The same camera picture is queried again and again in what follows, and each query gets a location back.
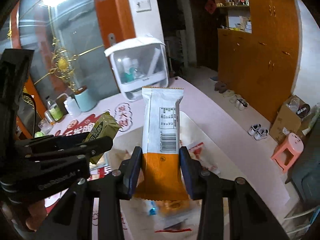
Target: cabinet handle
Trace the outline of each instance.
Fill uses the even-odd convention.
[[[288,53],[288,52],[282,51],[282,53],[284,53],[284,54],[286,54],[286,55],[291,56],[291,54],[290,54],[290,53]]]

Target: screw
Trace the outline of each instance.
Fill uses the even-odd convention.
[[[78,181],[78,185],[82,185],[82,184],[84,184],[84,182],[85,182],[85,179],[84,179],[84,178],[81,178],[81,179],[79,179],[79,181]]]
[[[201,174],[202,176],[209,176],[209,175],[210,175],[210,171],[208,171],[208,170],[202,170],[202,171],[200,172],[200,174]]]
[[[242,177],[238,177],[236,178],[236,183],[240,184],[240,185],[244,185],[245,184],[245,179]]]
[[[118,177],[118,176],[121,175],[121,171],[119,171],[119,170],[113,170],[113,171],[111,172],[111,174],[112,174],[112,176]]]

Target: tile floor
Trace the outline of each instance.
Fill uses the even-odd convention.
[[[249,106],[248,109],[240,111],[234,107],[234,104],[229,102],[230,98],[224,98],[219,92],[214,91],[214,82],[210,80],[210,77],[214,77],[217,75],[218,73],[216,71],[211,70],[207,67],[190,67],[185,71],[185,75],[183,78],[194,85],[196,88],[198,88],[201,92],[206,94],[206,96],[215,101],[215,103],[218,104],[225,112],[227,112],[245,131],[247,131],[252,124],[256,123],[260,123],[262,127],[269,129],[270,122],[260,113],[258,113],[254,108]],[[268,136],[268,138],[258,141],[257,143],[261,145],[261,147],[264,149],[264,152],[268,152],[270,157],[273,154],[275,147],[277,146],[276,141],[271,136]],[[279,176],[281,177],[283,183],[285,183],[287,176],[283,175],[280,169]],[[285,186],[290,195],[290,200],[286,203],[283,213],[277,218],[282,223],[285,230],[290,231],[292,230],[292,223],[289,223],[289,220],[284,221],[283,218],[288,213],[293,212],[293,209],[299,203],[299,197],[291,182],[285,184]]]

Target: light blue cup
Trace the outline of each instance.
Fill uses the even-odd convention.
[[[82,112],[88,112],[97,105],[97,100],[90,94],[87,86],[80,87],[75,92],[75,99]]]

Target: shoe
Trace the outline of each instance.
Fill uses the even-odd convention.
[[[224,92],[226,92],[228,89],[227,89],[227,85],[226,84],[223,84],[220,86],[219,88],[219,93],[222,94]]]
[[[221,81],[218,81],[214,84],[214,91],[219,91],[222,86],[226,86],[226,84]]]
[[[234,104],[239,98],[241,98],[241,95],[233,95],[229,101]]]
[[[269,134],[269,130],[268,129],[264,129],[264,128],[260,128],[255,134],[254,134],[254,138],[257,140],[257,141],[260,141],[262,139],[265,139],[267,138]]]
[[[257,123],[250,127],[248,134],[251,136],[254,135],[261,128],[261,124]]]
[[[240,104],[239,104],[239,107],[238,107],[238,108],[239,108],[240,111],[243,111],[244,109],[247,109],[248,106],[249,106],[248,102],[245,101],[244,99],[242,99],[242,100],[240,101]]]
[[[235,107],[236,108],[239,108],[239,105],[240,105],[240,103],[242,102],[242,100],[244,100],[243,98],[238,98],[237,100],[236,100],[236,103],[235,103]]]
[[[231,97],[235,94],[235,92],[233,90],[229,90],[227,89],[227,91],[225,91],[222,95],[224,98],[228,98],[228,97]]]

